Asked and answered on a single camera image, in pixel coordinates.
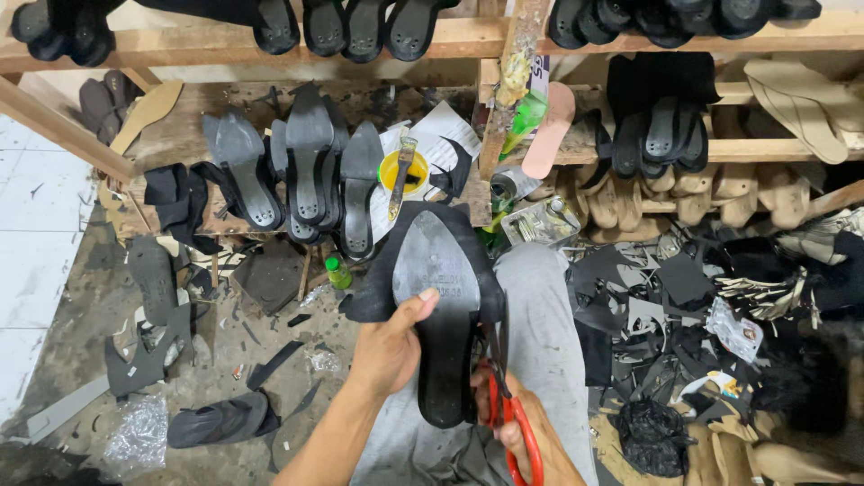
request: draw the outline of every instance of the hand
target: hand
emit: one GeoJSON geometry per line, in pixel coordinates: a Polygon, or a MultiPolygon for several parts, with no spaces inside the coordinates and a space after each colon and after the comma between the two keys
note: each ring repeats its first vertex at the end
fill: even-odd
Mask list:
{"type": "MultiPolygon", "coordinates": [[[[471,386],[476,387],[474,398],[477,400],[477,418],[482,424],[489,421],[489,374],[490,369],[486,363],[481,363],[477,372],[471,377],[471,386]]],[[[543,475],[546,484],[576,484],[584,485],[579,471],[570,461],[561,439],[546,416],[543,403],[530,390],[522,386],[515,376],[507,372],[505,377],[507,388],[513,397],[519,397],[531,431],[537,440],[540,449],[540,457],[543,458],[543,475]]],[[[495,430],[495,438],[499,439],[508,451],[516,457],[519,465],[519,473],[528,483],[532,483],[531,461],[528,458],[528,449],[522,437],[522,428],[516,421],[507,422],[495,430]]]]}
{"type": "Polygon", "coordinates": [[[438,290],[426,289],[402,302],[386,323],[363,324],[347,382],[380,399],[401,390],[420,361],[414,324],[429,317],[439,298],[438,290]]]}

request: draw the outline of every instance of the white tiled floor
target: white tiled floor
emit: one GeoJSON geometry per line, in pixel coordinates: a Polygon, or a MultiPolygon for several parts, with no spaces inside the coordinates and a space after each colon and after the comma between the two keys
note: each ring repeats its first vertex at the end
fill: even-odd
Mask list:
{"type": "Polygon", "coordinates": [[[91,166],[0,115],[0,423],[21,403],[92,211],[91,166]]]}

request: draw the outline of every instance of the green bottle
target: green bottle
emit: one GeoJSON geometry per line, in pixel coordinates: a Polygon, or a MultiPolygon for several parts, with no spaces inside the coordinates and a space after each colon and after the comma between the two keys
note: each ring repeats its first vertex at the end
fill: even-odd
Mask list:
{"type": "Polygon", "coordinates": [[[333,284],[334,289],[343,291],[351,286],[351,272],[338,258],[328,258],[324,262],[324,266],[327,268],[327,277],[330,278],[330,283],[333,284]]]}
{"type": "Polygon", "coordinates": [[[507,133],[504,139],[504,146],[501,147],[501,155],[498,160],[504,160],[514,147],[519,145],[519,142],[540,126],[543,118],[546,117],[546,111],[549,109],[549,101],[535,90],[530,90],[528,94],[519,101],[519,106],[516,108],[516,116],[513,117],[513,127],[507,133]]]}

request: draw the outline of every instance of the black plastic bag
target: black plastic bag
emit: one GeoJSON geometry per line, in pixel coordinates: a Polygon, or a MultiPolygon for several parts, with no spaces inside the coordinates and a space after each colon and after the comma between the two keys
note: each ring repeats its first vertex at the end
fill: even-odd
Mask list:
{"type": "Polygon", "coordinates": [[[632,401],[609,421],[618,429],[621,452],[634,468],[660,477],[687,474],[687,446],[696,441],[687,435],[684,418],[675,409],[651,399],[632,401]]]}

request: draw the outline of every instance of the scissors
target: scissors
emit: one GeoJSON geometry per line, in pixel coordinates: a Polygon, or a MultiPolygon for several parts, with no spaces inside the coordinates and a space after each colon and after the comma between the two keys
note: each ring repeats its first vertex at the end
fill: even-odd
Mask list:
{"type": "MultiPolygon", "coordinates": [[[[531,430],[528,415],[522,407],[518,397],[514,397],[507,388],[505,376],[507,376],[507,345],[509,334],[509,315],[505,314],[505,320],[500,324],[500,332],[495,329],[495,324],[484,323],[482,329],[489,341],[489,349],[492,358],[489,360],[491,373],[489,374],[489,421],[486,423],[491,428],[500,427],[506,422],[514,419],[522,429],[522,437],[528,449],[528,458],[531,462],[531,476],[534,480],[532,486],[543,486],[543,458],[540,456],[540,448],[537,446],[537,438],[531,430]]],[[[510,476],[516,486],[528,486],[519,472],[516,456],[507,451],[507,467],[510,476]]]]}

